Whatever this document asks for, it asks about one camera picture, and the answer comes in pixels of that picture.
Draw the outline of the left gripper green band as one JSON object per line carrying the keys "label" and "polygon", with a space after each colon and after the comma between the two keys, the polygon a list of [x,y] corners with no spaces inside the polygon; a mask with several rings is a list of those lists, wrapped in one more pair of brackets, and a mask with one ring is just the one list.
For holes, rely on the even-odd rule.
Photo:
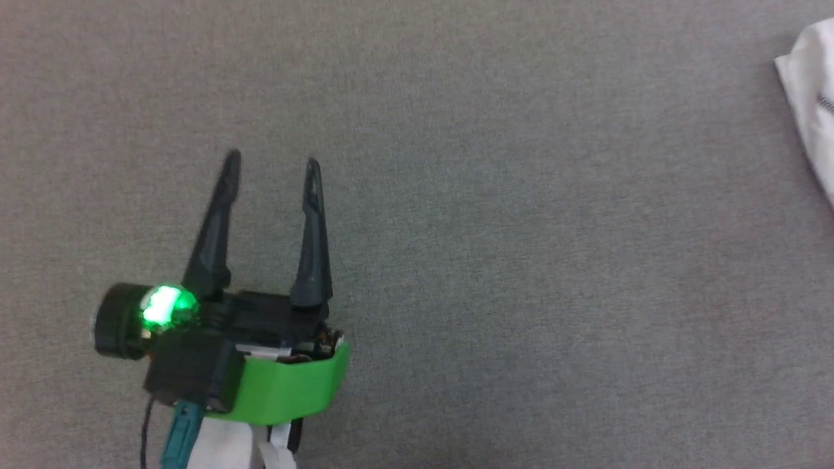
{"label": "left gripper green band", "polygon": [[345,377],[349,348],[326,324],[333,296],[321,165],[309,158],[300,264],[290,294],[227,290],[227,241],[242,156],[224,158],[180,284],[119,283],[93,323],[97,353],[149,358],[156,403],[210,418],[276,425],[322,412]]}

